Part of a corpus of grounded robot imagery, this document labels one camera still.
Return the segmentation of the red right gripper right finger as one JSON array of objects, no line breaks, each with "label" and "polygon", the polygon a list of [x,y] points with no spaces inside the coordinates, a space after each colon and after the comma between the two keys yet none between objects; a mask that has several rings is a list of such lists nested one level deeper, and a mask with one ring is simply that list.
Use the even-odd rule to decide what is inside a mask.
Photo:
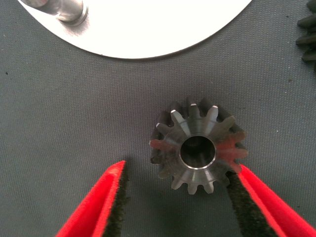
[{"label": "red right gripper right finger", "polygon": [[248,167],[227,174],[229,197],[244,237],[314,237],[316,230]]}]

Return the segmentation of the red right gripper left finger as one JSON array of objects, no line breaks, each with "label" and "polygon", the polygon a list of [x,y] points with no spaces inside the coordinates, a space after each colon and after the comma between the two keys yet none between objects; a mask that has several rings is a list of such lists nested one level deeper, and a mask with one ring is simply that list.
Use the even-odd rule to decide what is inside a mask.
[{"label": "red right gripper left finger", "polygon": [[127,181],[126,161],[122,160],[108,167],[57,236],[121,236]]}]

